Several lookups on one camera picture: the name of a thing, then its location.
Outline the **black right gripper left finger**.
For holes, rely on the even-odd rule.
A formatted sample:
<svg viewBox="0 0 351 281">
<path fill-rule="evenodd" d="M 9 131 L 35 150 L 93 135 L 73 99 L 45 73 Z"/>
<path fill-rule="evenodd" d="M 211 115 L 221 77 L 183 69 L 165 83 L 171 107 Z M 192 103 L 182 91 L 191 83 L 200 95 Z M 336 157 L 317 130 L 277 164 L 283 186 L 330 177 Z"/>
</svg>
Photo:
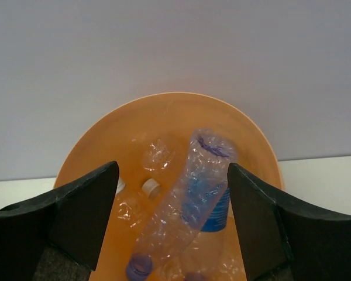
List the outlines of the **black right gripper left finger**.
<svg viewBox="0 0 351 281">
<path fill-rule="evenodd" d="M 88 280 L 97 268 L 119 167 L 108 162 L 0 209 L 0 280 Z"/>
</svg>

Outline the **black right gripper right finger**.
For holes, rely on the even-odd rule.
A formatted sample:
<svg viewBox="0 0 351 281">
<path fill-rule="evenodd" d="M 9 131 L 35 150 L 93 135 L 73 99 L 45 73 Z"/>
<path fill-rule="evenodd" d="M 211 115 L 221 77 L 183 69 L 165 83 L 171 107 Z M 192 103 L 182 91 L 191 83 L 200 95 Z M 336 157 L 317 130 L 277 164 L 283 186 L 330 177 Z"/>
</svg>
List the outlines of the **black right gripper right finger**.
<svg viewBox="0 0 351 281">
<path fill-rule="evenodd" d="M 236 163 L 228 186 L 248 280 L 351 280 L 351 215 L 300 200 Z"/>
</svg>

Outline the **clear bottle white cap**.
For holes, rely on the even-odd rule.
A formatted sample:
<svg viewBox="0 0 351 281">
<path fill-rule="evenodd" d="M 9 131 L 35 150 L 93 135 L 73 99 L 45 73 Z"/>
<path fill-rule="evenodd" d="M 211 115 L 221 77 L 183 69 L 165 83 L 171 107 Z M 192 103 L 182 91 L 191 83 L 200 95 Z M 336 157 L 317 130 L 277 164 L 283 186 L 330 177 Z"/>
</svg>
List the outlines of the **clear bottle white cap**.
<svg viewBox="0 0 351 281">
<path fill-rule="evenodd" d="M 155 179 L 146 180 L 141 188 L 129 187 L 119 177 L 112 209 L 112 215 L 119 229 L 133 230 L 148 215 L 151 215 L 156 200 L 162 192 L 162 186 Z"/>
</svg>

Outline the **blue label bottle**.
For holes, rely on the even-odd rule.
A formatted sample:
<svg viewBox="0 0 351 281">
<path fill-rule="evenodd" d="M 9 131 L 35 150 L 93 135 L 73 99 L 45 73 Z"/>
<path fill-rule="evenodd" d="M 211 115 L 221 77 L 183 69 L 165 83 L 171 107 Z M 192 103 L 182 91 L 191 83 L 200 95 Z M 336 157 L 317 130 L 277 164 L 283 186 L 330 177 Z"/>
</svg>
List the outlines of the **blue label bottle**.
<svg viewBox="0 0 351 281">
<path fill-rule="evenodd" d="M 219 199 L 201 232 L 218 232 L 223 230 L 227 225 L 228 213 L 230 206 L 230 190 L 226 189 L 223 196 Z"/>
</svg>

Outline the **clear bottle blue cap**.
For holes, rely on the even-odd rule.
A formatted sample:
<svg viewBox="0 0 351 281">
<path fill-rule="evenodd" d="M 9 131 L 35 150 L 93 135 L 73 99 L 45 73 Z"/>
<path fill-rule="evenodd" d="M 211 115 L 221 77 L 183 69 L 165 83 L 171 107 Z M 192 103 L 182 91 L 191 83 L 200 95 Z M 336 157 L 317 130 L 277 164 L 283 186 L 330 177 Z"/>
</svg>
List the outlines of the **clear bottle blue cap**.
<svg viewBox="0 0 351 281">
<path fill-rule="evenodd" d="M 228 188 L 228 167 L 237 156 L 223 136 L 210 129 L 194 131 L 180 176 L 136 240 L 126 266 L 128 280 L 146 280 L 186 250 Z"/>
</svg>

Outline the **clear crushed bottle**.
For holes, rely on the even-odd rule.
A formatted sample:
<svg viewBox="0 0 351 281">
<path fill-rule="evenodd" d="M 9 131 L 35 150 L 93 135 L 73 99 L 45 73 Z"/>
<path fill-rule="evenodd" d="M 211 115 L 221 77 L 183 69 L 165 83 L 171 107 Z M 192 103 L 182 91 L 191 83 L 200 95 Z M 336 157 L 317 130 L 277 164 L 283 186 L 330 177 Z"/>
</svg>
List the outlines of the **clear crushed bottle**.
<svg viewBox="0 0 351 281">
<path fill-rule="evenodd" d="M 174 161 L 177 141 L 170 135 L 160 135 L 146 145 L 142 154 L 142 167 L 152 173 L 165 171 Z"/>
</svg>

